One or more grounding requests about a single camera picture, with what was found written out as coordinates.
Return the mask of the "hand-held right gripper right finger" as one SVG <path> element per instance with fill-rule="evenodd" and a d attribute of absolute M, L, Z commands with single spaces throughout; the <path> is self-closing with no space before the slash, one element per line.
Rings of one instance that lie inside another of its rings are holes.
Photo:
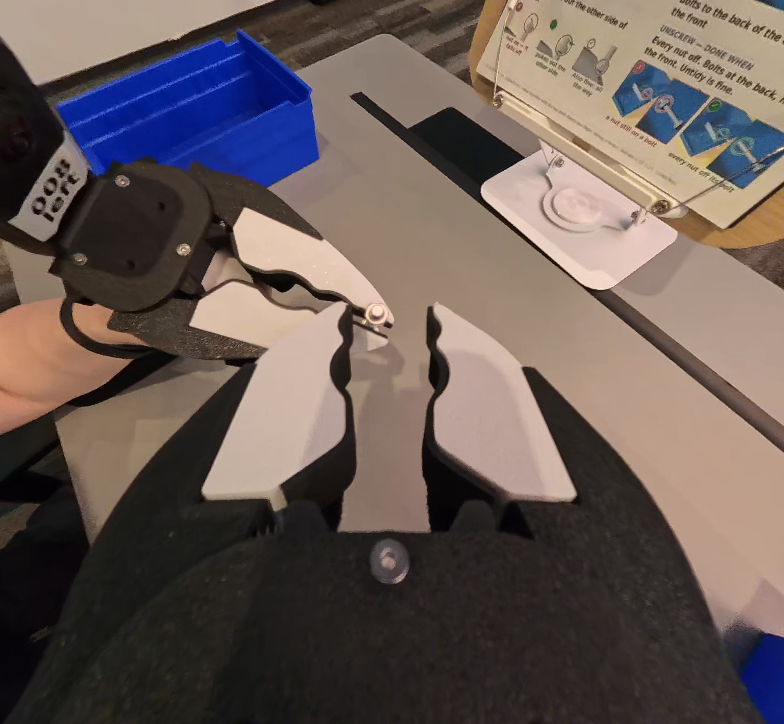
<path fill-rule="evenodd" d="M 428 309 L 428 325 L 434 455 L 496 502 L 574 502 L 575 485 L 522 364 L 445 305 Z"/>

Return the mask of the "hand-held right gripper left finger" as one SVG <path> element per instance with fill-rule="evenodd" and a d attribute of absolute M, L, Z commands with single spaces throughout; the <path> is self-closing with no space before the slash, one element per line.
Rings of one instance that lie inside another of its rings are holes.
<path fill-rule="evenodd" d="M 352 312 L 336 302 L 257 361 L 202 485 L 205 501 L 260 500 L 274 513 L 303 501 L 340 513 L 357 470 L 353 341 Z"/>

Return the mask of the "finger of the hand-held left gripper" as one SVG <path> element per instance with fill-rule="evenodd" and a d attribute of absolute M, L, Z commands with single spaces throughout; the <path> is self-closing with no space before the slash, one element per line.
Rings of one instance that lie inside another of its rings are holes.
<path fill-rule="evenodd" d="M 361 316 L 374 302 L 391 311 L 370 280 L 328 240 L 249 208 L 240 212 L 231 236 L 236 257 L 253 272 L 292 278 L 313 295 L 344 300 Z"/>
<path fill-rule="evenodd" d="M 386 337 L 389 329 L 376 331 L 363 326 L 360 313 L 344 300 L 313 295 L 296 281 L 288 291 L 281 291 L 271 279 L 231 279 L 212 288 L 196 301 L 189 329 L 270 349 L 333 305 L 338 305 L 339 313 L 347 309 L 350 320 L 361 329 L 378 338 Z"/>

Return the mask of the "blue plastic bin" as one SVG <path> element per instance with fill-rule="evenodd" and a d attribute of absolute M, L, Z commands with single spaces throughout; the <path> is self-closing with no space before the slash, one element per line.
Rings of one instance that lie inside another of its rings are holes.
<path fill-rule="evenodd" d="M 783 723 L 783 638 L 763 633 L 743 660 L 740 677 L 765 722 Z"/>
<path fill-rule="evenodd" d="M 311 88 L 243 31 L 59 103 L 96 174 L 150 158 L 270 187 L 319 160 Z"/>

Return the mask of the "grey desk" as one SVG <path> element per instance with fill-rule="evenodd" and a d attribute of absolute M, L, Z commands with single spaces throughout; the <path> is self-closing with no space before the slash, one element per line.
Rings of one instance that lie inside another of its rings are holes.
<path fill-rule="evenodd" d="M 625 589 L 631 578 L 642 584 L 648 613 L 676 615 L 694 596 L 699 621 L 715 616 L 721 626 L 743 623 L 782 637 L 782 591 L 759 574 L 771 571 L 782 583 L 782 453 L 753 440 L 729 409 L 657 354 L 636 351 L 632 333 L 614 329 L 614 320 L 593 325 L 600 310 L 581 307 L 585 292 L 469 194 L 444 198 L 434 170 L 406 180 L 412 166 L 393 168 L 384 153 L 362 157 L 362 171 L 343 187 L 319 177 L 312 189 L 324 198 L 316 206 L 280 198 L 370 280 L 394 315 L 384 338 L 353 322 L 347 392 L 357 470 L 340 513 L 303 501 L 279 513 L 260 500 L 205 501 L 202 485 L 252 368 L 269 349 L 251 360 L 165 354 L 222 381 L 199 397 L 99 525 L 82 575 L 99 562 L 118 569 L 95 585 L 99 599 L 88 615 L 139 594 L 120 606 L 132 613 L 154 596 L 142 591 L 155 573 L 178 577 L 254 533 L 282 531 L 297 511 L 359 546 L 349 553 L 358 554 L 365 585 L 380 591 L 407 578 L 419 592 L 435 579 L 430 556 L 447 567 L 438 589 L 490 585 L 489 572 L 463 571 L 462 556 L 445 548 L 449 531 L 470 531 L 470 518 L 474 531 L 491 536 L 543 539 L 550 520 L 571 523 L 586 538 L 594 513 L 600 555 L 616 564 L 596 573 L 604 589 Z M 223 249 L 205 289 L 229 279 L 271 279 L 289 290 L 281 276 L 253 272 Z M 428 309 L 436 303 L 522 364 L 575 485 L 574 502 L 496 502 L 434 455 L 426 420 L 436 383 Z"/>

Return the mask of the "person's left hand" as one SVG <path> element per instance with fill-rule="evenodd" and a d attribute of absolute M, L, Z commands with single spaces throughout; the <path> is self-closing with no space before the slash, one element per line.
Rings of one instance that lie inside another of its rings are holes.
<path fill-rule="evenodd" d="M 1 314 L 1 434 L 92 392 L 152 348 L 112 330 L 111 309 L 51 298 Z"/>

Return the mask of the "white board stand base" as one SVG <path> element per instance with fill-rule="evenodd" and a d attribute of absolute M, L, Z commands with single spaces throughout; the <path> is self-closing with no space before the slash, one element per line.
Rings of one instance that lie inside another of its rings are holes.
<path fill-rule="evenodd" d="M 677 233 L 554 148 L 484 182 L 482 199 L 583 287 L 614 288 Z"/>

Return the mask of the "person's black clothing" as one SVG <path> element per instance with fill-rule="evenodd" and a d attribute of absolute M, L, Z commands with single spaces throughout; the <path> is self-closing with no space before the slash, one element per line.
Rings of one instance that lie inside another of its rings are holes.
<path fill-rule="evenodd" d="M 45 416 L 2 435 L 2 517 L 32 506 L 1 551 L 1 721 L 20 701 L 89 551 L 82 513 Z"/>

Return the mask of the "printed instruction board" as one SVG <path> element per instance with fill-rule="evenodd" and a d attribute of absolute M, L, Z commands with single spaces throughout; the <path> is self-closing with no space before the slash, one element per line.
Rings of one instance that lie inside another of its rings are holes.
<path fill-rule="evenodd" d="M 783 0 L 485 0 L 479 95 L 692 240 L 782 240 Z"/>

